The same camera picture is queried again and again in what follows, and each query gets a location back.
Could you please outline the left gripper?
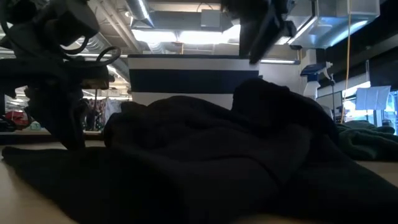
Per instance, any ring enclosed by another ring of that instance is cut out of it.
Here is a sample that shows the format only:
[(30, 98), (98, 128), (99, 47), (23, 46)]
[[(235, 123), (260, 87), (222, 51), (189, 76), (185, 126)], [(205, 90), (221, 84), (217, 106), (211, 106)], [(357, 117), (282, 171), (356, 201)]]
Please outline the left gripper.
[[(22, 86), (105, 90), (109, 72), (99, 60), (75, 58), (99, 32), (87, 1), (1, 1), (1, 47), (14, 58), (1, 60), (1, 92)], [(85, 148), (81, 90), (26, 90), (28, 114), (68, 150)]]

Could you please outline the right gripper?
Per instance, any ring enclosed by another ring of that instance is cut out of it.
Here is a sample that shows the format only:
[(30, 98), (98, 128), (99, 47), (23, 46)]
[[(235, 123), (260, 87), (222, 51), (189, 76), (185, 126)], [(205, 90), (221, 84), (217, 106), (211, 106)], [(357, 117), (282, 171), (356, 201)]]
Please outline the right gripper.
[[(293, 37), (294, 23), (282, 16), (293, 7), (294, 0), (222, 0), (222, 11), (240, 19), (239, 56), (250, 54), (250, 64), (257, 64), (281, 37)], [(261, 22), (250, 20), (261, 15)]]

